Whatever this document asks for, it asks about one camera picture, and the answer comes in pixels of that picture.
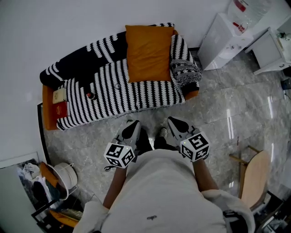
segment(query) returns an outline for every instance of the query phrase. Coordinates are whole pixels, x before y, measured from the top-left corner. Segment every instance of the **black and white marker cube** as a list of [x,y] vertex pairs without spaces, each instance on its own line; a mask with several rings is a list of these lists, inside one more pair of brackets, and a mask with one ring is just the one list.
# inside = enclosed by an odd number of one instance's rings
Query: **black and white marker cube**
[[108,143],[104,152],[104,157],[111,165],[126,168],[135,158],[135,155],[130,146]]
[[194,136],[181,141],[181,154],[191,161],[206,158],[209,153],[209,140],[204,132],[199,132]]

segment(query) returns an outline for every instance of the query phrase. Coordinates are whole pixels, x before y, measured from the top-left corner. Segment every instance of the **chair backrest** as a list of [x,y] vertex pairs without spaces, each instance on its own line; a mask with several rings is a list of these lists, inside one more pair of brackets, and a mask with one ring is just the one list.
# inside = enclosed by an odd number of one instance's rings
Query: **chair backrest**
[[241,199],[249,208],[255,205],[264,193],[270,163],[270,155],[261,151],[251,159],[246,168]]

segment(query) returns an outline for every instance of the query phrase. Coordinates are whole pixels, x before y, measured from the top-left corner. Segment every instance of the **gray tile floor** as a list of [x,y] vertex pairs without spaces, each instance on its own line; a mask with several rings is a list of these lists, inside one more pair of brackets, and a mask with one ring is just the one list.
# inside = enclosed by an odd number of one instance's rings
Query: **gray tile floor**
[[[53,165],[75,164],[79,179],[75,195],[83,203],[92,196],[103,200],[114,173],[103,170],[108,165],[103,152],[117,130],[127,119],[138,119],[153,137],[159,127],[166,126],[168,116],[179,116],[192,120],[209,137],[212,146],[206,163],[221,189],[238,194],[239,164],[228,155],[234,153],[249,161],[254,152],[246,146],[252,145],[272,156],[268,189],[284,198],[290,194],[280,184],[280,175],[288,156],[291,100],[284,98],[280,86],[283,72],[255,76],[253,71],[257,68],[253,55],[241,52],[222,69],[204,71],[199,96],[183,105],[131,113],[65,132],[45,130],[50,159]],[[228,127],[230,120],[232,130]],[[171,134],[167,140],[173,144]]]

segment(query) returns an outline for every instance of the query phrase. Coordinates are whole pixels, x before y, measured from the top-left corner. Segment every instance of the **person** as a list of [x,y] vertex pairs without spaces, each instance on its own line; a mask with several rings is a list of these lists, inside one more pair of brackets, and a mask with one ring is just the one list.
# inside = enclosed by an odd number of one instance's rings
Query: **person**
[[250,209],[219,190],[203,159],[183,158],[166,135],[162,128],[152,150],[141,129],[136,162],[116,168],[103,205],[86,203],[73,233],[254,232]]

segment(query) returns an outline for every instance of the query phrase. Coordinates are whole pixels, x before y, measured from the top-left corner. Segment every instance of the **sneaker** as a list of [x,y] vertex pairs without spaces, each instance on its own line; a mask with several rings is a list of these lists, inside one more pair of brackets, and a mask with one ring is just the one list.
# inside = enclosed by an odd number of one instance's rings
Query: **sneaker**
[[163,138],[166,138],[167,136],[168,136],[168,131],[165,127],[162,127],[156,135],[156,137],[163,137]]

